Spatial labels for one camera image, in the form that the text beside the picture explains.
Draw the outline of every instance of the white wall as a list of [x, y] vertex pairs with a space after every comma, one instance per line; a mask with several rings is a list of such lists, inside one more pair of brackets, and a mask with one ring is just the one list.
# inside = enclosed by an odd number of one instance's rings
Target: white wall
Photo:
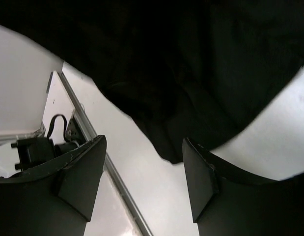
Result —
[[50, 73], [62, 65], [44, 48], [0, 26], [0, 135], [40, 128]]

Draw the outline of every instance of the black cable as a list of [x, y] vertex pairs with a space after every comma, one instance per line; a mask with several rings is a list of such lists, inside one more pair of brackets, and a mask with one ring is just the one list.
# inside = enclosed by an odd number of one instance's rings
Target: black cable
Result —
[[52, 120], [50, 121], [50, 125], [49, 125], [49, 130], [48, 130], [48, 133], [47, 133], [47, 138], [49, 139], [54, 131], [54, 127], [55, 127], [55, 119], [57, 119], [57, 117], [62, 117], [63, 119], [63, 122], [64, 122], [64, 126], [63, 126], [63, 139], [66, 141], [66, 142], [70, 142], [66, 137], [65, 137], [65, 131], [67, 129], [67, 119], [65, 118], [64, 115], [62, 114], [57, 114], [57, 115], [54, 115], [54, 117], [52, 118]]

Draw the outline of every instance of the metal bar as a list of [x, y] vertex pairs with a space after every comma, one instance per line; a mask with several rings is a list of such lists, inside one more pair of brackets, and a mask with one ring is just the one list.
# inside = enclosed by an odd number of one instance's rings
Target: metal bar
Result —
[[[63, 72], [58, 73], [58, 75], [76, 109], [74, 118], [76, 119], [76, 122], [80, 126], [80, 129], [81, 129], [85, 139], [88, 141], [88, 140], [91, 140], [92, 138], [95, 138], [97, 136], [96, 131], [95, 131], [94, 127], [92, 126], [91, 122], [89, 121], [87, 115], [85, 114], [84, 109], [82, 108], [82, 105], [80, 104], [78, 98], [74, 94], [67, 78], [65, 77]], [[126, 206], [129, 209], [129, 212], [133, 216], [133, 219], [135, 220], [135, 222], [136, 222], [138, 228], [140, 229], [141, 233], [143, 234], [143, 236], [153, 236], [153, 234], [152, 234], [151, 230], [149, 229], [148, 225], [146, 224], [139, 208], [137, 207], [135, 201], [133, 200], [125, 183], [123, 182], [121, 176], [119, 175], [118, 170], [114, 166], [114, 164], [111, 161], [111, 158], [109, 157], [108, 154], [106, 154], [104, 168], [107, 170], [112, 181], [116, 185], [117, 190], [119, 191], [121, 197], [123, 198]]]

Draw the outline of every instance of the black cloth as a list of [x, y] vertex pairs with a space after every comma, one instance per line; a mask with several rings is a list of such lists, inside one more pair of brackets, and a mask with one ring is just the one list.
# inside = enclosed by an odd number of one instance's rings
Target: black cloth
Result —
[[5, 0], [0, 24], [90, 76], [159, 155], [241, 132], [304, 65], [304, 0]]

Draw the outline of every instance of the black fabric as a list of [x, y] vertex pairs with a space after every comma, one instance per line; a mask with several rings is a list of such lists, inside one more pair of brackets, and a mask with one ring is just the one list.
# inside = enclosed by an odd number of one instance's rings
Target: black fabric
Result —
[[159, 155], [241, 132], [304, 65], [304, 0], [5, 0], [0, 24], [90, 76]]

